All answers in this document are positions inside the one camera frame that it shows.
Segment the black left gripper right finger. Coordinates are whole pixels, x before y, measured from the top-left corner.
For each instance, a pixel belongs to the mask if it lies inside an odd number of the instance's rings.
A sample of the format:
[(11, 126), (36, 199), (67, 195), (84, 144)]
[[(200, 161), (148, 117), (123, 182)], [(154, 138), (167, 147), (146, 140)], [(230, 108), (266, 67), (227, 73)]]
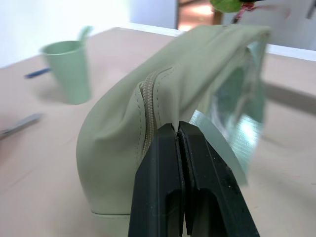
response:
[(185, 220), (192, 237), (257, 237), (259, 232), (237, 181), (200, 129), (179, 123), (186, 181)]

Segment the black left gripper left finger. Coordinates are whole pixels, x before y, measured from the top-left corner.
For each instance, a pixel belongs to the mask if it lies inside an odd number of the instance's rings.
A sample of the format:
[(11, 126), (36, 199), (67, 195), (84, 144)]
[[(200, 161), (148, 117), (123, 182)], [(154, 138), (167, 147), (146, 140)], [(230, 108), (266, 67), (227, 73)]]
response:
[(134, 180), (130, 237), (180, 237), (185, 181), (177, 135), (171, 124), (158, 129)]

